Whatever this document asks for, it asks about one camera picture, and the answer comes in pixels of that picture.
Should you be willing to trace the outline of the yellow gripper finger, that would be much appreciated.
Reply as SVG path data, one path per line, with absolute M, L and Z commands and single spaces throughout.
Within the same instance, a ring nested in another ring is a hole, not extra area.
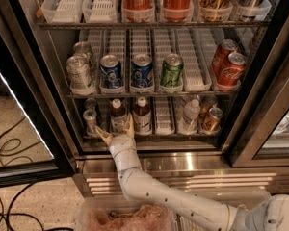
M 107 145 L 110 145 L 110 143 L 112 142 L 113 140 L 113 135 L 109 132 L 106 132 L 104 130 L 102 130 L 100 127 L 96 126 L 95 127 L 95 131 L 96 133 L 99 135 L 99 137 L 101 139 L 103 139 L 103 141 L 107 144 Z
M 133 117 L 131 114 L 129 114 L 127 117 L 124 131 L 126 132 L 127 135 L 129 135 L 131 137 L 135 136 Z

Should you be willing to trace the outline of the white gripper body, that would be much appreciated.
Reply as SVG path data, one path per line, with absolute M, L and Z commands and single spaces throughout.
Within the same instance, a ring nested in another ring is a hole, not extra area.
M 137 154 L 136 142 L 130 135 L 122 134 L 113 137 L 109 151 L 115 161 L 118 174 L 122 174 L 130 168 L 142 168 Z

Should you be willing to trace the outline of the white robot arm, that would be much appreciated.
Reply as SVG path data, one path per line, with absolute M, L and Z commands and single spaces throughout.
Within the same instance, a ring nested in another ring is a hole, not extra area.
M 278 194 L 246 211 L 172 188 L 144 172 L 136 149 L 133 119 L 113 135 L 96 127 L 115 161 L 126 199 L 162 204 L 207 231 L 289 231 L 289 195 Z

